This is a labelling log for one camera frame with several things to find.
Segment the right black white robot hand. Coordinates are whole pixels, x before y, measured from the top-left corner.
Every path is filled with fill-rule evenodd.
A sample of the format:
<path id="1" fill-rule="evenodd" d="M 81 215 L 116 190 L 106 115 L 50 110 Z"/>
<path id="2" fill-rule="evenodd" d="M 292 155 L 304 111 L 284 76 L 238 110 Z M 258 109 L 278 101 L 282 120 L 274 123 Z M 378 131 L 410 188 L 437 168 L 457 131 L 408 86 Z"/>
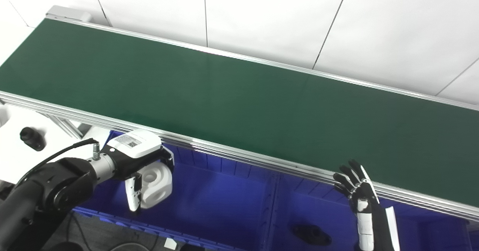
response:
<path id="1" fill-rule="evenodd" d="M 349 201 L 357 218 L 356 251 L 399 251 L 400 241 L 394 207 L 383 207 L 363 165 L 356 160 L 334 173 L 334 188 Z"/>

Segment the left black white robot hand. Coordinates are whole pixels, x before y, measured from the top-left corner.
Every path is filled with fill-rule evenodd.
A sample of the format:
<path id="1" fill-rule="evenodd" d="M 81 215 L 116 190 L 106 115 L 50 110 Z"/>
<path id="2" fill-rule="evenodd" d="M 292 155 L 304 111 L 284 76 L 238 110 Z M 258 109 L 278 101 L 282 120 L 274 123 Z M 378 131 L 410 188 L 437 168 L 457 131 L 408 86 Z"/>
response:
<path id="1" fill-rule="evenodd" d="M 98 183 L 124 182 L 133 213 L 156 206 L 173 191 L 174 154 L 150 131 L 136 129 L 110 139 L 91 164 Z"/>

